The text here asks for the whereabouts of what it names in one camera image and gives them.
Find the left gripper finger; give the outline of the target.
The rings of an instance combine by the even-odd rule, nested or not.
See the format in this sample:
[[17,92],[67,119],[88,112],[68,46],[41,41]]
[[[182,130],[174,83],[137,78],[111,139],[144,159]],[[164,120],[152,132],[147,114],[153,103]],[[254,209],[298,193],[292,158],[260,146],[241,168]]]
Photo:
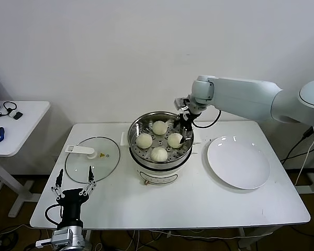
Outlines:
[[64,194],[62,192],[62,180],[63,180],[63,169],[60,170],[56,180],[55,185],[51,187],[51,191],[55,194],[57,200],[64,198]]
[[89,196],[96,187],[96,181],[94,179],[93,166],[89,166],[88,171],[88,183],[83,188],[83,190],[79,193],[80,196]]

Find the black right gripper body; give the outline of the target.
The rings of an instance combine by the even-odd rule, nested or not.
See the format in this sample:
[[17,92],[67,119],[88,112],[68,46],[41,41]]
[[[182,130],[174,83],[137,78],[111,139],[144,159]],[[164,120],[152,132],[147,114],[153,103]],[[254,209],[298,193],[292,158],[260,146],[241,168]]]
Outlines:
[[191,131],[193,121],[196,119],[196,115],[189,112],[189,113],[180,113],[180,125],[183,129],[186,129],[187,131]]

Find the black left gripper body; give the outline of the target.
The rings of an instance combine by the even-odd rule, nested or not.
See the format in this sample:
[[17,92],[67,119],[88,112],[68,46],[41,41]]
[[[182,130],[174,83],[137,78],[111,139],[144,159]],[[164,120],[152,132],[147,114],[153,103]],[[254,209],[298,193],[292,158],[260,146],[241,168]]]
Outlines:
[[58,205],[63,207],[62,220],[58,226],[83,226],[80,219],[81,205],[89,199],[89,195],[84,196],[82,191],[82,188],[65,190],[64,197],[56,199]]

